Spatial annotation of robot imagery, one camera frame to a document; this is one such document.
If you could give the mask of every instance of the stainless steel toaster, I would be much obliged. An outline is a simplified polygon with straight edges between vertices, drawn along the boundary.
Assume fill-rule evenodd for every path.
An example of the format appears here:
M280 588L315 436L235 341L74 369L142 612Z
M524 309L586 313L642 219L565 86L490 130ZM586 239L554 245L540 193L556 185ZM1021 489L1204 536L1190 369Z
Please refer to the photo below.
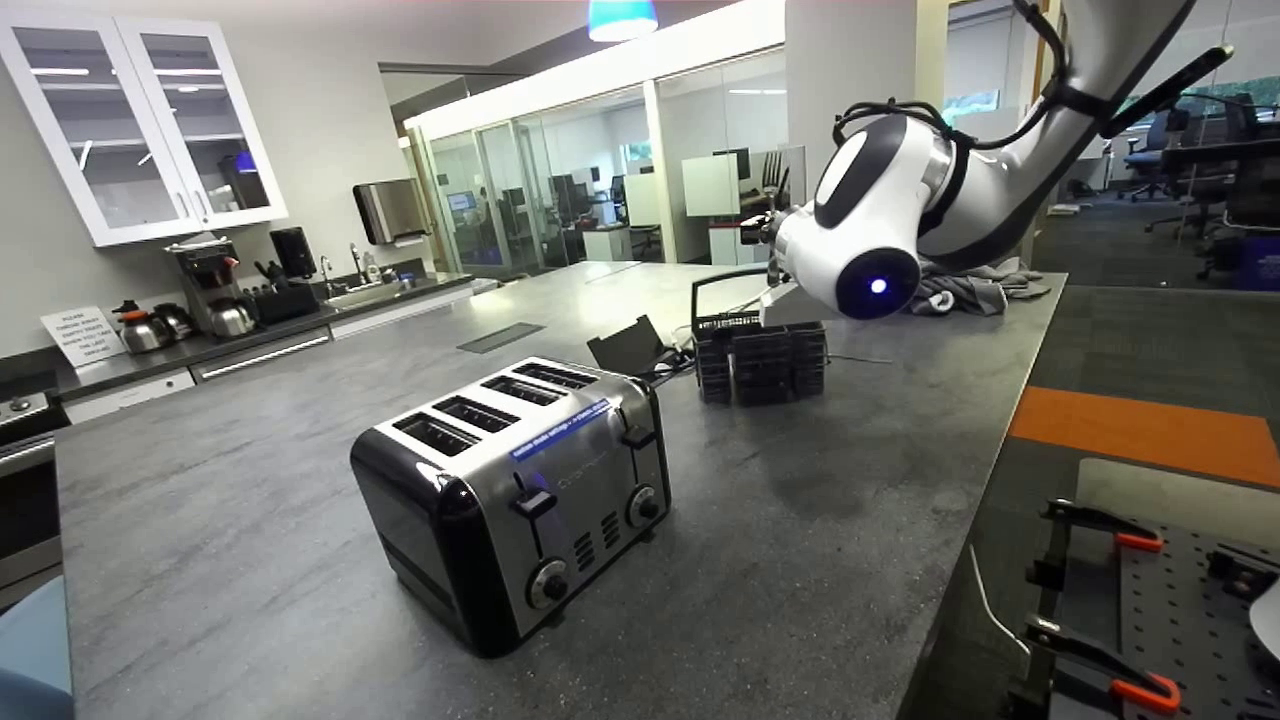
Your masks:
M476 651L518 646L670 514L658 394L520 359L354 447L404 588Z

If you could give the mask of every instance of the coffee maker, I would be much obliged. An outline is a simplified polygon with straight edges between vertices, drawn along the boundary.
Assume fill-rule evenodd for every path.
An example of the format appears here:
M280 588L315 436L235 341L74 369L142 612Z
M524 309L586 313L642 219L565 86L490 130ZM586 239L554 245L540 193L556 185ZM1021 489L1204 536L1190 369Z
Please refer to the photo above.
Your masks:
M235 284L235 245L226 235L194 235L164 247L189 291L194 321L203 334L245 334L258 328L245 286Z

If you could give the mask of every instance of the workbench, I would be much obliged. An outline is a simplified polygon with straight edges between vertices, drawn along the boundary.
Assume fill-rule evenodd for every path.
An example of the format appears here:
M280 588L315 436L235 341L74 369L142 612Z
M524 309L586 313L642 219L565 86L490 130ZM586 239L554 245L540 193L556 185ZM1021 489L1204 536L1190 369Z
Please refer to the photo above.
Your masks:
M897 714L1062 275L1009 315L831 321L821 399L664 384L671 514L510 657L455 643L376 544L356 432L524 354L591 369L586 341L642 313L685 341L712 273L575 262L74 428L79 720ZM462 353L510 325L543 328Z

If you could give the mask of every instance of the toaster slot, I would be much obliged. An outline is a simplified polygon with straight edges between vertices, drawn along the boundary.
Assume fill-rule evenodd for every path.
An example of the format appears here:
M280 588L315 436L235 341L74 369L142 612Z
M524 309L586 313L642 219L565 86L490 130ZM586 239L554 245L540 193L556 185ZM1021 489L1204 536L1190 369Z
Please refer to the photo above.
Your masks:
M450 394L450 399L437 405L437 411L455 417L466 422L476 422L484 432L505 432L505 428L518 422L518 417L510 417L499 406L490 406L490 405L476 405L469 394Z
M430 417L430 411L404 417L404 418L395 422L395 432L430 442L430 447L440 453L440 454L462 454L466 447L476 442L473 432L462 432L462 428L453 428L453 422L446 422L446 418L437 418L437 417Z
M524 379L518 379L518 374L496 374L496 379L490 379L484 388L505 391L505 394L518 394L518 399L524 399L524 405L556 405L556 399L565 394L565 391L556 391L556 388L524 384Z
M591 374L568 373L568 369L554 369L554 362L520 362L520 374L538 374L543 384L559 384L559 388L588 388L595 384Z

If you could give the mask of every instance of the toaster knob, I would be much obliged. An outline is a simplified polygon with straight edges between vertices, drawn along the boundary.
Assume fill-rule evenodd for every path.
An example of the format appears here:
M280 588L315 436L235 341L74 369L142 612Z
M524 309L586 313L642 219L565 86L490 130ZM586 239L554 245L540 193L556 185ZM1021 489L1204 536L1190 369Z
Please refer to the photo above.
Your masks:
M568 594L568 568L565 560L549 560L527 580L527 603L532 609L556 609Z
M635 489L631 504L629 504L629 523L652 523L664 513L664 504L658 501L658 489Z

